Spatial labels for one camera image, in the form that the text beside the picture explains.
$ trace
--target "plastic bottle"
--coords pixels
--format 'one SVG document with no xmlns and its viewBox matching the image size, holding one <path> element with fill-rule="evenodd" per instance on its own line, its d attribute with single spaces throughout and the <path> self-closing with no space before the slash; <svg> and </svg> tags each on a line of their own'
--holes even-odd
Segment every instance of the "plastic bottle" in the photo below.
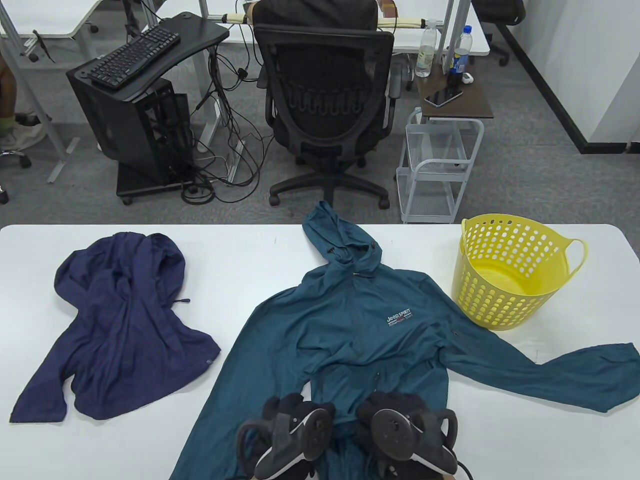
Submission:
<svg viewBox="0 0 640 480">
<path fill-rule="evenodd" d="M 415 62 L 416 76 L 424 78 L 431 75 L 431 64 L 433 63 L 433 56 L 436 52 L 436 40 L 438 38 L 436 23 L 437 20 L 428 20 L 427 28 L 422 34 L 420 50 L 418 51 L 418 60 Z"/>
<path fill-rule="evenodd" d="M 456 42 L 455 50 L 453 50 L 451 68 L 447 75 L 447 86 L 457 87 L 462 83 L 462 74 L 465 73 L 472 44 L 471 25 L 467 25 Z"/>
</svg>

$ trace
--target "floor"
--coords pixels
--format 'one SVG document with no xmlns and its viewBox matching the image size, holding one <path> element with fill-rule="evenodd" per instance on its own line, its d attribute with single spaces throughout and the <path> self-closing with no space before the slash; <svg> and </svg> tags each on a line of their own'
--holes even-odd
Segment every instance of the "floor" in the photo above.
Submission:
<svg viewBox="0 0 640 480">
<path fill-rule="evenodd" d="M 99 52 L 108 52 L 125 40 L 124 14 L 120 3 L 105 0 L 92 21 L 100 27 L 93 35 Z M 504 43 L 497 35 L 496 41 Z M 284 148 L 272 144 L 256 192 L 237 204 L 214 201 L 194 207 L 178 193 L 136 199 L 125 207 L 115 196 L 117 165 L 96 148 L 96 141 L 65 77 L 80 61 L 72 40 L 47 42 L 56 64 L 44 58 L 27 65 L 26 75 L 60 132 L 65 144 L 81 141 L 54 184 L 46 179 L 56 162 L 49 140 L 31 148 L 33 167 L 21 170 L 17 161 L 2 159 L 0 182 L 11 196 L 0 205 L 0 227 L 12 223 L 300 223 L 321 194 L 309 190 L 282 195 L 280 207 L 268 204 L 268 188 L 304 171 Z M 244 47 L 221 48 L 237 66 L 246 63 Z M 257 73 L 250 65 L 250 74 Z M 627 236 L 640 253 L 640 157 L 637 155 L 580 155 L 533 82 L 512 57 L 506 68 L 497 58 L 479 58 L 476 76 L 483 82 L 495 113 L 486 131 L 471 175 L 458 221 L 486 212 L 504 212 L 546 223 L 611 223 Z M 200 100 L 193 64 L 185 61 L 168 75 L 174 88 Z M 230 84 L 232 77 L 223 76 Z M 254 122 L 265 135 L 264 93 L 244 84 L 229 95 L 236 110 Z M 391 208 L 378 210 L 375 199 L 348 192 L 336 193 L 334 206 L 346 219 L 357 223 L 399 223 L 396 185 L 393 180 L 403 140 L 406 117 L 418 104 L 416 92 L 399 101 L 394 132 L 368 156 L 368 165 L 355 172 L 385 186 L 392 194 Z M 19 106 L 24 102 L 19 99 Z M 194 115 L 196 128 L 203 122 Z M 245 122 L 243 131 L 248 132 Z M 221 162 L 217 166 L 222 175 Z M 237 180 L 248 172 L 240 169 Z M 247 188 L 216 186 L 225 199 L 240 198 Z"/>
</svg>

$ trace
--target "person's leg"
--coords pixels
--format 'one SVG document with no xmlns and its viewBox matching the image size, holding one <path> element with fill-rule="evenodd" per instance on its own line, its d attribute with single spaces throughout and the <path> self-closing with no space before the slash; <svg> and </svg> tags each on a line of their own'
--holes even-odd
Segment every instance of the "person's leg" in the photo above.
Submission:
<svg viewBox="0 0 640 480">
<path fill-rule="evenodd" d="M 0 55 L 0 136 L 10 134 L 15 123 L 15 77 Z"/>
<path fill-rule="evenodd" d="M 35 145 L 46 133 L 42 125 L 31 127 L 15 121 L 17 85 L 9 66 L 0 55 L 0 148 L 22 150 Z"/>
</svg>

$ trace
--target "black keyboard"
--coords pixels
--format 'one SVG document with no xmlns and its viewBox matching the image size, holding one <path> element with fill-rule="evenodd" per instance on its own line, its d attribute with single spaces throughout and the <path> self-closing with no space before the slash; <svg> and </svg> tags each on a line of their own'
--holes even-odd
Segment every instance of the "black keyboard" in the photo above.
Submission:
<svg viewBox="0 0 640 480">
<path fill-rule="evenodd" d="M 179 34 L 161 26 L 153 27 L 128 44 L 105 55 L 87 76 L 94 83 L 118 90 L 178 42 Z"/>
</svg>

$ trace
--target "white desk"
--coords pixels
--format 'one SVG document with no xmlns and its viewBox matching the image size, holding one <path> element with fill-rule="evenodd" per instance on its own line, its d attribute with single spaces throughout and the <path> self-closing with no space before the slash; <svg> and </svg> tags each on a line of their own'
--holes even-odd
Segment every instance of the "white desk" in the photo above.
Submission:
<svg viewBox="0 0 640 480">
<path fill-rule="evenodd" d="M 582 271 L 527 323 L 500 336 L 537 362 L 610 342 L 640 346 L 640 262 L 607 225 L 559 225 L 585 239 Z M 428 272 L 451 289 L 459 225 L 369 225 L 394 268 Z M 179 392 L 135 412 L 96 422 L 74 409 L 57 425 L 9 425 L 15 400 L 75 309 L 53 290 L 72 250 L 123 230 L 162 232 L 182 250 L 187 272 L 174 307 L 191 328 L 210 333 L 222 352 Z M 252 310 L 299 284 L 324 260 L 299 225 L 55 225 L 0 230 L 0 478 L 166 479 Z M 607 415 L 518 396 L 451 374 L 449 407 L 460 433 L 456 453 L 476 479 L 631 480 L 640 471 L 640 402 Z M 459 480 L 464 480 L 461 473 Z"/>
<path fill-rule="evenodd" d="M 238 0 L 238 12 L 243 12 L 242 4 L 243 0 Z M 413 17 L 422 19 L 436 19 L 444 20 L 447 10 L 447 0 L 397 0 L 398 14 L 401 17 Z M 207 0 L 209 7 L 209 13 L 232 13 L 236 10 L 236 0 Z M 451 23 L 453 25 L 456 18 L 456 12 L 458 11 L 458 0 L 455 1 L 453 6 L 453 13 L 451 15 Z M 174 17 L 180 12 L 191 12 L 196 15 L 201 15 L 200 4 L 198 0 L 167 0 L 164 2 L 158 11 L 158 16 Z M 473 5 L 469 8 L 469 15 L 467 16 L 467 23 L 472 26 L 472 33 L 474 42 L 471 50 L 471 55 L 489 55 L 489 45 L 484 37 L 480 21 L 476 15 L 476 11 Z M 451 41 L 451 30 L 447 32 L 446 46 L 449 46 Z M 235 25 L 229 31 L 229 37 L 225 42 L 238 44 L 244 43 L 242 33 L 248 43 L 252 42 L 251 32 L 247 25 Z M 422 38 L 422 30 L 420 29 L 397 29 L 395 33 L 394 52 L 396 53 L 418 53 L 420 48 L 420 39 Z"/>
<path fill-rule="evenodd" d="M 43 38 L 71 38 L 100 5 L 101 0 L 3 0 L 18 34 Z"/>
</svg>

